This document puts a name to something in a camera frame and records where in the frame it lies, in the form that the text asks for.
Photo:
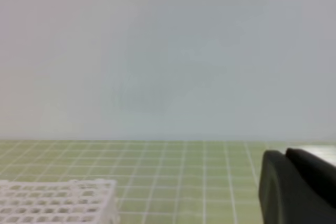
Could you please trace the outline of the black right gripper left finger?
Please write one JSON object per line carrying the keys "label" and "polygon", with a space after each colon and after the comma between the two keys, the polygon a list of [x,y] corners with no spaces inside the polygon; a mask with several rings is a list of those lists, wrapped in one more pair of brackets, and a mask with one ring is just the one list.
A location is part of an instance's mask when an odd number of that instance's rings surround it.
{"label": "black right gripper left finger", "polygon": [[335,223],[335,206],[303,180],[286,153],[269,150],[262,158],[258,195],[264,223]]}

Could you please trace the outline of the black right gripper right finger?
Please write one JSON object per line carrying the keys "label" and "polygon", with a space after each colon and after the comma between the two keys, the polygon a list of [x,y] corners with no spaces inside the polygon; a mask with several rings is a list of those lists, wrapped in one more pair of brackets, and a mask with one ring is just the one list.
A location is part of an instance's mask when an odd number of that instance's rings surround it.
{"label": "black right gripper right finger", "polygon": [[335,206],[335,166],[297,148],[288,148],[286,157],[303,180],[329,205]]}

